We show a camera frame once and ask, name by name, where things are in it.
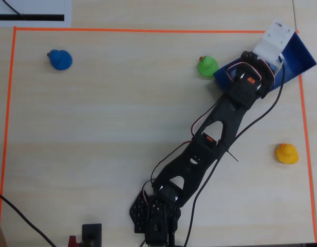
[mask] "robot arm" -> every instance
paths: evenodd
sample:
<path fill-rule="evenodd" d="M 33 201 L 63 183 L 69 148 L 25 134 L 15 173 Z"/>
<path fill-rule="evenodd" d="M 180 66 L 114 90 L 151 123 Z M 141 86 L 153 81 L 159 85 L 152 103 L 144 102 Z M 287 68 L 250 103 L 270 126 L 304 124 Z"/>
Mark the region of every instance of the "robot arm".
<path fill-rule="evenodd" d="M 258 97 L 264 98 L 274 83 L 270 67 L 252 52 L 243 52 L 231 87 L 195 133 L 189 145 L 167 164 L 155 178 L 154 193 L 164 201 L 183 207 L 198 189 L 206 170 L 220 159 L 234 143 L 240 123 Z M 216 121 L 223 124 L 221 139 L 215 141 L 204 133 Z M 170 180 L 184 179 L 183 188 Z"/>
<path fill-rule="evenodd" d="M 232 67 L 236 68 L 233 77 L 229 74 Z M 129 213 L 135 233 L 144 233 L 145 242 L 150 246 L 174 247 L 180 208 L 196 192 L 206 170 L 228 152 L 237 139 L 243 116 L 258 98 L 266 96 L 275 79 L 269 65 L 248 51 L 244 51 L 239 62 L 229 67 L 226 73 L 232 81 L 231 86 L 193 134 L 186 149 L 155 178 L 152 183 L 154 194 L 149 197 L 142 189 L 131 206 Z M 218 141 L 204 132 L 207 126 L 216 121 L 221 121 L 223 125 Z M 171 182 L 178 176 L 184 179 L 183 188 Z"/>

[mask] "blue rubber duck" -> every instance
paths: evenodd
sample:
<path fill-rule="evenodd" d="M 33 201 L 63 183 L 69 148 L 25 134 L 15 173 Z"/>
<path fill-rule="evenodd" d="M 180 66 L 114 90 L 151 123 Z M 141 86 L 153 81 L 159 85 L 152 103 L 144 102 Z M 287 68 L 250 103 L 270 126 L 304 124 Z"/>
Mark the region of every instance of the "blue rubber duck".
<path fill-rule="evenodd" d="M 52 50 L 47 56 L 49 57 L 52 66 L 57 70 L 68 69 L 72 64 L 72 57 L 65 50 Z"/>

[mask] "toy duck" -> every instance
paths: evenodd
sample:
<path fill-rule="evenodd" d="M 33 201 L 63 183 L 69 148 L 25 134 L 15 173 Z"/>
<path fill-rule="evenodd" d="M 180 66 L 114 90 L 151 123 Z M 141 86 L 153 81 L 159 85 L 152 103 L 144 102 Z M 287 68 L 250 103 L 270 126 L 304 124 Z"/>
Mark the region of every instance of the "toy duck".
<path fill-rule="evenodd" d="M 72 57 L 65 50 L 51 50 L 47 56 L 56 70 L 68 69 L 72 64 Z"/>
<path fill-rule="evenodd" d="M 210 57 L 204 56 L 199 58 L 199 63 L 197 65 L 198 72 L 208 78 L 213 78 L 213 74 L 219 70 L 217 61 Z"/>
<path fill-rule="evenodd" d="M 292 144 L 281 144 L 276 148 L 276 156 L 279 162 L 284 164 L 295 164 L 299 161 L 296 147 Z"/>

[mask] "wooden table surface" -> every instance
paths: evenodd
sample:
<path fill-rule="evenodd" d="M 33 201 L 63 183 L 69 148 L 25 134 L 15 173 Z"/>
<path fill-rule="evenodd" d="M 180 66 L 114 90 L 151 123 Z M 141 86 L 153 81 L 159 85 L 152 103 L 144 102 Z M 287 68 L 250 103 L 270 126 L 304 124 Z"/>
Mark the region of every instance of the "wooden table surface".
<path fill-rule="evenodd" d="M 317 60 L 317 1 L 294 1 L 296 27 Z M 265 30 L 274 18 L 295 27 L 292 1 L 73 1 L 73 27 Z M 102 223 L 103 246 L 139 246 L 128 209 L 157 162 L 191 138 L 190 126 L 220 96 L 196 70 L 251 50 L 262 34 L 18 31 L 4 195 L 57 246 L 84 223 Z M 0 182 L 12 28 L 0 28 Z M 73 65 L 55 71 L 46 53 L 66 49 Z M 303 76 L 317 216 L 317 66 Z M 273 103 L 258 100 L 240 129 Z M 207 133 L 215 136 L 219 126 Z M 300 161 L 273 155 L 297 146 Z M 298 78 L 276 108 L 225 155 L 197 202 L 188 246 L 314 242 L 308 159 Z M 181 209 L 176 243 L 188 231 Z M 6 204 L 9 246 L 47 243 Z"/>

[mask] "orange tape border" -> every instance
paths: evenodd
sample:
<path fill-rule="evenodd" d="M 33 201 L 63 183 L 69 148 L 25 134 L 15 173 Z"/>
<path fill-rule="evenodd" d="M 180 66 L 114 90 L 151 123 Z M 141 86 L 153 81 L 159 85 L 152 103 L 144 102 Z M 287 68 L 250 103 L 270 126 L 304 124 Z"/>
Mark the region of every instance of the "orange tape border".
<path fill-rule="evenodd" d="M 12 48 L 11 48 L 11 60 L 10 60 L 10 72 L 9 72 L 6 116 L 5 116 L 4 147 L 3 147 L 1 185 L 0 185 L 0 194 L 2 194 L 2 195 L 3 195 L 3 191 L 4 191 L 3 189 L 4 189 L 4 178 L 5 178 L 5 167 L 6 167 L 6 154 L 7 154 L 7 146 L 8 146 L 13 62 L 14 62 L 15 39 L 16 39 L 17 30 L 20 30 L 20 31 L 23 30 L 23 31 L 146 32 L 146 33 L 265 33 L 265 31 L 262 31 L 262 30 L 159 30 L 159 29 L 115 29 L 115 28 L 31 28 L 31 27 L 15 27 L 14 26 L 13 27 Z M 310 147 L 309 147 L 307 117 L 306 117 L 306 109 L 305 109 L 303 84 L 302 84 L 302 76 L 301 75 L 299 75 L 299 86 L 300 86 L 302 117 L 303 117 L 303 126 L 304 126 L 305 142 L 306 142 L 306 152 L 307 152 L 310 202 L 311 202 L 311 213 L 312 213 L 312 226 L 313 226 L 314 240 L 317 243 L 317 224 L 316 224 L 315 201 L 314 201 L 314 191 L 313 191 L 313 181 L 312 181 Z M 1 214 L 2 214 L 2 199 L 0 198 L 0 222 L 1 222 Z"/>

